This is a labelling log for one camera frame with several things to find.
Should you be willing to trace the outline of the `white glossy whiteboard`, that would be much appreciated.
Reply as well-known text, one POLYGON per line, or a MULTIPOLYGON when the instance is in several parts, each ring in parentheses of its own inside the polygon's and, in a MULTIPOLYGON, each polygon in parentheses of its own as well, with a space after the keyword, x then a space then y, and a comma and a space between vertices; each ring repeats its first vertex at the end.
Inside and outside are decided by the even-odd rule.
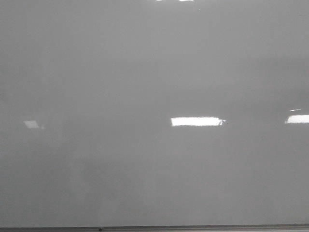
POLYGON ((2 227, 309 221, 306 0, 3 0, 2 227))

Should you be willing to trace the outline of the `grey aluminium whiteboard frame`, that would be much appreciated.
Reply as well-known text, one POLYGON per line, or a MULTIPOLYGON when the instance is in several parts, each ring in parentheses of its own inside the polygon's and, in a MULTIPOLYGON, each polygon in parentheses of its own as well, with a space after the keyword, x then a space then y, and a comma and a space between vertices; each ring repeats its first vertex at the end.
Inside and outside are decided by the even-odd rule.
POLYGON ((191 226, 93 226, 3 227, 2 232, 307 232, 305 224, 191 225, 191 226))

